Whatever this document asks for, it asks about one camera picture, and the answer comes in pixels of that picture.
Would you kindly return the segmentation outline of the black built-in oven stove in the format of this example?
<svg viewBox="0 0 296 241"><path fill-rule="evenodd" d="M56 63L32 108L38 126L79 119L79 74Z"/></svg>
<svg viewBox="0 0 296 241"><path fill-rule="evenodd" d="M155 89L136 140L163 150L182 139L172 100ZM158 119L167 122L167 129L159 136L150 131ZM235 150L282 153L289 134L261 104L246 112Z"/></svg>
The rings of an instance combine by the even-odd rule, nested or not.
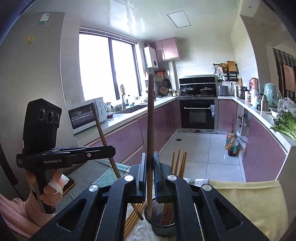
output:
<svg viewBox="0 0 296 241"><path fill-rule="evenodd" d="M181 130L193 133L217 133L217 76L196 75L179 79Z"/></svg>

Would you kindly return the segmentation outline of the bamboo chopstick red end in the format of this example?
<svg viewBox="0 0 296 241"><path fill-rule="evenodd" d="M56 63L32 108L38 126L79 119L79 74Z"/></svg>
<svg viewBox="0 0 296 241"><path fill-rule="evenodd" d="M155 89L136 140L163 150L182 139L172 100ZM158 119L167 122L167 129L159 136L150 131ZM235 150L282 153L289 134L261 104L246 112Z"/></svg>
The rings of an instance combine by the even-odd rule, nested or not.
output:
<svg viewBox="0 0 296 241"><path fill-rule="evenodd" d="M147 107L147 219L152 217L152 184L154 154L154 75L149 73Z"/></svg>

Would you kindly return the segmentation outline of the white microwave oven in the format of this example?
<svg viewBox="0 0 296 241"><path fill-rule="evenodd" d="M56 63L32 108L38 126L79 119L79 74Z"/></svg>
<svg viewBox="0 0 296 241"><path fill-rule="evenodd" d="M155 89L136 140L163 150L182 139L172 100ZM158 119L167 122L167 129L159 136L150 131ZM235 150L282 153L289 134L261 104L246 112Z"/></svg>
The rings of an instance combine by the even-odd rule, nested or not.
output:
<svg viewBox="0 0 296 241"><path fill-rule="evenodd" d="M96 125L93 110L91 108L92 103L94 103L99 122L102 123L103 121L107 120L107 113L102 97L80 103L70 104L67 107L67 112L74 134L82 132Z"/></svg>

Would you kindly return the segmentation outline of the white water heater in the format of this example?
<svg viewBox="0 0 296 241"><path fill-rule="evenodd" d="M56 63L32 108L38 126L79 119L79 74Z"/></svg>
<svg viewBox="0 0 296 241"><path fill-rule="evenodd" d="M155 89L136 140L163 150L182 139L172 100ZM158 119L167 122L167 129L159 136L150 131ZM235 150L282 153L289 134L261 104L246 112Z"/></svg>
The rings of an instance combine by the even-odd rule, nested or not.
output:
<svg viewBox="0 0 296 241"><path fill-rule="evenodd" d="M158 69L158 60L154 48L147 46L144 47L145 62L147 68Z"/></svg>

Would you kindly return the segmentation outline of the pink lower cabinets left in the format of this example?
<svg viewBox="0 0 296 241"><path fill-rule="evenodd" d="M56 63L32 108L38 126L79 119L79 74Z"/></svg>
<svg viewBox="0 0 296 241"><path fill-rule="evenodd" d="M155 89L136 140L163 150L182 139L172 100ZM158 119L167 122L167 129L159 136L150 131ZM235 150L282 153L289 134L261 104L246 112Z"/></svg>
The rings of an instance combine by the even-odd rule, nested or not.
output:
<svg viewBox="0 0 296 241"><path fill-rule="evenodd" d="M154 111L154 150L164 148L180 128L180 104L177 99ZM147 111L111 131L104 131L107 144L116 149L114 161L126 165L140 163L147 149Z"/></svg>

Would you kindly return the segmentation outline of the teal air fryer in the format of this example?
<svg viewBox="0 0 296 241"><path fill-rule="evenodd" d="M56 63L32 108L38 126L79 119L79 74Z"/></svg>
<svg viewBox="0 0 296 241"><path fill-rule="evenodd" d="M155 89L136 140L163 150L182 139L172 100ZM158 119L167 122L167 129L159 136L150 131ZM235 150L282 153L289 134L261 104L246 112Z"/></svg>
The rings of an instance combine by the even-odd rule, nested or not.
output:
<svg viewBox="0 0 296 241"><path fill-rule="evenodd" d="M281 94L273 83L265 84L263 94L266 96L271 108L278 107L278 100L281 98Z"/></svg>

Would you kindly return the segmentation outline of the yellow cooking oil bottle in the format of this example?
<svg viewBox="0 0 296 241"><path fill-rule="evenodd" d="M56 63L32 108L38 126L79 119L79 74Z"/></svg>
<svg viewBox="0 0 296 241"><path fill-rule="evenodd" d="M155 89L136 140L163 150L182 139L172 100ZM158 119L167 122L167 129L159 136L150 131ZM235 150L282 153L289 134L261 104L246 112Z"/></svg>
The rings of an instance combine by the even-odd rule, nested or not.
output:
<svg viewBox="0 0 296 241"><path fill-rule="evenodd" d="M225 149L229 148L229 144L234 136L234 130L228 130L228 135L226 137Z"/></svg>

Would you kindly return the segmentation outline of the wall spice rack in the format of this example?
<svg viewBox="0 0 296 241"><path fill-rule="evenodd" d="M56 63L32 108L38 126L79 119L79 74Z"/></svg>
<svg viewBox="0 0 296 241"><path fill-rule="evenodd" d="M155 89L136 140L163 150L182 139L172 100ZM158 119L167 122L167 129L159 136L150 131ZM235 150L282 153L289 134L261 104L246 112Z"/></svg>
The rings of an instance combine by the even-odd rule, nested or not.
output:
<svg viewBox="0 0 296 241"><path fill-rule="evenodd" d="M217 81L238 81L238 67L235 61L227 61L226 63L213 63L214 75L217 76Z"/></svg>

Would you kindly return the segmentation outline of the pink kettle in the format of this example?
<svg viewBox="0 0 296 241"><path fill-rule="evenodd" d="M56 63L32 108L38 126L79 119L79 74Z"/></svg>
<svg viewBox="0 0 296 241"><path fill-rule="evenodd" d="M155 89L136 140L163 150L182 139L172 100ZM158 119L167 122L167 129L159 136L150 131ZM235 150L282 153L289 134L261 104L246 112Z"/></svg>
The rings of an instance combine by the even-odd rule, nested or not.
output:
<svg viewBox="0 0 296 241"><path fill-rule="evenodd" d="M251 78L250 79L250 90L251 91L255 91L255 92L259 92L259 87L258 87L259 83L258 83L258 79L257 78Z"/></svg>

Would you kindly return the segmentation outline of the pink cabinets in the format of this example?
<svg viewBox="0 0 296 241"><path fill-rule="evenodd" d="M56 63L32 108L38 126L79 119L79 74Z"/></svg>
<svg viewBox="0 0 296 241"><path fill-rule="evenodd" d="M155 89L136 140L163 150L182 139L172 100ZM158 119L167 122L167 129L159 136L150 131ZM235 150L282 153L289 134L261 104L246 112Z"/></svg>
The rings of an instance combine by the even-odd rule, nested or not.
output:
<svg viewBox="0 0 296 241"><path fill-rule="evenodd" d="M295 142L281 133L274 132L273 117L259 111L241 99L230 96L218 97L218 121L227 118L234 121L238 107L247 111L249 127L246 148L242 157L245 181L261 182L277 180Z"/></svg>
<svg viewBox="0 0 296 241"><path fill-rule="evenodd" d="M177 99L154 111L154 150L164 148L180 128L180 104ZM147 149L147 111L111 131L104 131L107 144L116 149L114 161L126 165L140 163Z"/></svg>

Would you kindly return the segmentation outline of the black mesh utensil cup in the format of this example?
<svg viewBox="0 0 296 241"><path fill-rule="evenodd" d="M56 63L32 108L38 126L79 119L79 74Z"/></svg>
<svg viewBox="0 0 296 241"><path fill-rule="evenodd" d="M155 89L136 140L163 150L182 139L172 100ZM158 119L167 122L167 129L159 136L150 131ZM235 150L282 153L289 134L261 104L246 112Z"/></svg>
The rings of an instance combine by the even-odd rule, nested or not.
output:
<svg viewBox="0 0 296 241"><path fill-rule="evenodd" d="M152 199L152 216L151 219L148 219L147 214L147 205L145 205L144 208L144 216L145 219L148 221L148 223L152 227L152 231L160 236L160 237L171 237L174 236L176 233L175 228L175 217L173 216L173 219L169 221L168 224L165 224L164 222L164 203L158 203L155 198Z"/></svg>

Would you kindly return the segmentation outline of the steel pot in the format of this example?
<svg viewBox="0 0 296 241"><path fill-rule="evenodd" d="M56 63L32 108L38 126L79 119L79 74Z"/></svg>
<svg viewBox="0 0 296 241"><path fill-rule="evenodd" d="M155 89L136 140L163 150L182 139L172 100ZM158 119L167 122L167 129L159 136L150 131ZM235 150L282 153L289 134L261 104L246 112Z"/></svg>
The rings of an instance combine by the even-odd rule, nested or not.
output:
<svg viewBox="0 0 296 241"><path fill-rule="evenodd" d="M246 86L236 85L235 88L235 96L239 99L245 99L245 92L247 92Z"/></svg>

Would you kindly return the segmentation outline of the sink faucet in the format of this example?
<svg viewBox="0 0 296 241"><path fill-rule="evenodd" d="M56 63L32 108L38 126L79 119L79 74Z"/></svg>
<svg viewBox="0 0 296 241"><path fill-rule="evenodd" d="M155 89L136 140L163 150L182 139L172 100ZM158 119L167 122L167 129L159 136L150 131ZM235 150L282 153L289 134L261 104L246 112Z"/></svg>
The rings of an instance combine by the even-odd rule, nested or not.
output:
<svg viewBox="0 0 296 241"><path fill-rule="evenodd" d="M120 85L121 100L122 100L122 109L126 109L125 105L125 87L123 84Z"/></svg>

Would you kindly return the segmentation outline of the pink upper cabinet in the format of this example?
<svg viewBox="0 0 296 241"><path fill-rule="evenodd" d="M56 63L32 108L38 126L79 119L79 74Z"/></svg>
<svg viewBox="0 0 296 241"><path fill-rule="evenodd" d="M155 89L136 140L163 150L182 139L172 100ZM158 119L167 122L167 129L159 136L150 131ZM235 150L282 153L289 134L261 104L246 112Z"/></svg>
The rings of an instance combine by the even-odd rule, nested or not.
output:
<svg viewBox="0 0 296 241"><path fill-rule="evenodd" d="M177 42L175 38L160 40L149 45L156 51L158 62L179 58Z"/></svg>

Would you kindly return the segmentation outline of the dark sauce bottle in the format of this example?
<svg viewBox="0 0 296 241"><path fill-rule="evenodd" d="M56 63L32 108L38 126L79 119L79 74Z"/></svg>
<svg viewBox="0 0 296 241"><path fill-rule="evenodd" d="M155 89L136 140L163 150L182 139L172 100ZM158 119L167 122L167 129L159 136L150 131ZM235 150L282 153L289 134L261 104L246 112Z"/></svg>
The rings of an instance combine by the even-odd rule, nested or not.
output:
<svg viewBox="0 0 296 241"><path fill-rule="evenodd" d="M238 153L238 139L237 136L234 135L233 138L229 142L228 146L228 155L231 157L236 157Z"/></svg>

